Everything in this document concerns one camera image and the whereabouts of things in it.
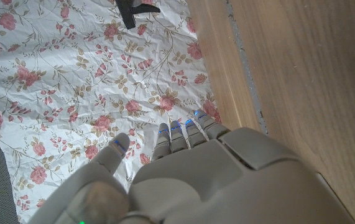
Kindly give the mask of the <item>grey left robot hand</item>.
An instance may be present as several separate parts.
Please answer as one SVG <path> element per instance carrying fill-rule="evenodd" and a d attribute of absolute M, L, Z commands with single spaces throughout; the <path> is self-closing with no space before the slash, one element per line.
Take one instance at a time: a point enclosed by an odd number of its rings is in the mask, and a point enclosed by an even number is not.
<path fill-rule="evenodd" d="M 250 128 L 230 130 L 197 110 L 159 126 L 152 160 L 129 189 L 115 178 L 121 133 L 71 175 L 32 223 L 353 223 L 324 177 Z"/>

